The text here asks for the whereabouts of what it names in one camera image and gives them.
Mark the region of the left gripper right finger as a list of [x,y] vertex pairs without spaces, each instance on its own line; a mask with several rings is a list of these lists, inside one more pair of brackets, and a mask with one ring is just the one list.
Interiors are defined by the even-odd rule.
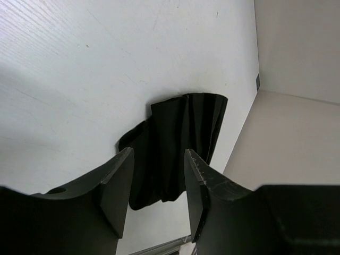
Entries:
[[244,188],[185,151],[192,242],[198,254],[339,254],[339,186]]

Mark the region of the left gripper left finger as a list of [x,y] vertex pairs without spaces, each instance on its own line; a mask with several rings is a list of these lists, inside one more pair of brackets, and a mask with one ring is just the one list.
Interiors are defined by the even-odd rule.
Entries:
[[115,254],[134,169],[125,148],[45,194],[1,187],[1,254]]

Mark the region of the black pleated skirt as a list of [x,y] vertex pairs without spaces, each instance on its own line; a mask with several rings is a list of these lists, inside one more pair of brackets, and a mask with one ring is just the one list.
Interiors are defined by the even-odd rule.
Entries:
[[154,103],[151,116],[119,139],[119,150],[134,150],[131,209],[178,199],[186,190],[185,150],[211,162],[227,103],[227,97],[214,93],[187,93]]

